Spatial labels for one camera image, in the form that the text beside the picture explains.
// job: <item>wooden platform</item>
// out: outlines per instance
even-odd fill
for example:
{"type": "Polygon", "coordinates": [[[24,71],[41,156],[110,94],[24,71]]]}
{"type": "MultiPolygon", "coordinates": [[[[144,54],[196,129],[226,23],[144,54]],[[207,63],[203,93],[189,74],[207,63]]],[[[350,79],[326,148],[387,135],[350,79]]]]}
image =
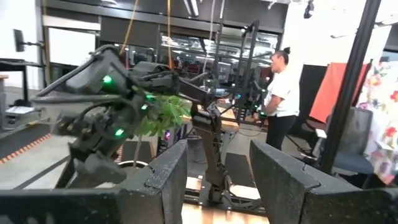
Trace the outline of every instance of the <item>wooden platform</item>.
{"type": "MultiPolygon", "coordinates": [[[[201,186],[201,179],[188,177],[187,188],[199,190],[201,186]]],[[[239,197],[257,199],[259,193],[257,189],[245,186],[233,186],[231,192],[239,197]]],[[[238,212],[223,211],[217,209],[205,208],[199,205],[184,204],[182,208],[183,223],[186,224],[223,224],[223,223],[236,223],[236,224],[269,224],[268,219],[255,215],[248,215],[238,212]]]]}

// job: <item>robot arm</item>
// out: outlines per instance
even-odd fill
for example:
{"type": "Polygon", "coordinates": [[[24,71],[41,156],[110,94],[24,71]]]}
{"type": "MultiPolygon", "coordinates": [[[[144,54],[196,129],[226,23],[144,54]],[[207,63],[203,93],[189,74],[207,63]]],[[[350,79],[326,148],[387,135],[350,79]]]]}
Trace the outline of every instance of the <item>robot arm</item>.
{"type": "Polygon", "coordinates": [[[142,72],[147,75],[131,75],[119,62],[117,49],[105,45],[93,52],[85,64],[32,99],[34,103],[95,102],[82,113],[60,114],[55,122],[55,134],[76,137],[69,144],[71,157],[56,188],[95,187],[103,182],[118,184],[126,178],[113,158],[117,156],[116,151],[121,144],[134,134],[135,128],[153,108],[153,102],[145,94],[149,91],[163,95],[183,94],[184,98],[192,101],[193,125],[208,144],[205,146],[207,179],[215,189],[224,190],[225,169],[219,154],[221,120],[215,106],[217,98],[180,79],[173,71],[142,72]],[[46,96],[62,83],[66,84],[69,92],[80,96],[46,96]],[[202,105],[204,111],[198,111],[197,105],[202,105]],[[86,115],[97,107],[105,110],[86,115]]]}

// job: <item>hair bun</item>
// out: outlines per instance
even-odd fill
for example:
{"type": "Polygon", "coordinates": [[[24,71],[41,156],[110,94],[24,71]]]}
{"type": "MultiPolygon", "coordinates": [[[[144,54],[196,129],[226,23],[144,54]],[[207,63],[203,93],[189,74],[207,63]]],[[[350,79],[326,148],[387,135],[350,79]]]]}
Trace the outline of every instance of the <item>hair bun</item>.
{"type": "Polygon", "coordinates": [[[290,54],[290,47],[286,47],[286,48],[284,49],[284,52],[286,52],[287,54],[290,54]]]}

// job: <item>woman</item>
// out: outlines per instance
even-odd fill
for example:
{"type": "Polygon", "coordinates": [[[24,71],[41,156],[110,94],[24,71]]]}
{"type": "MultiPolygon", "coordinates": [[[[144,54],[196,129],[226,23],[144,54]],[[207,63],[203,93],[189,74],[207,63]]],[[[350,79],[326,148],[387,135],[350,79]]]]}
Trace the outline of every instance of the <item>woman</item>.
{"type": "Polygon", "coordinates": [[[267,88],[268,94],[261,109],[268,119],[266,143],[279,150],[299,115],[300,80],[287,69],[289,53],[290,48],[287,48],[271,57],[271,70],[275,75],[267,88]]]}

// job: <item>white t-shirt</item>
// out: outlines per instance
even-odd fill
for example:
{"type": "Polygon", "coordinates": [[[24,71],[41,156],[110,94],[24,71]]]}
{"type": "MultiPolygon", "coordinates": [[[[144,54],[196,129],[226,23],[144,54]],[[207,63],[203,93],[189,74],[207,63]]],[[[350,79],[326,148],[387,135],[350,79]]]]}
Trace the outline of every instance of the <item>white t-shirt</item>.
{"type": "Polygon", "coordinates": [[[272,114],[268,116],[298,116],[300,113],[300,77],[285,69],[274,75],[269,84],[264,106],[267,106],[273,95],[281,97],[282,101],[272,114]]]}

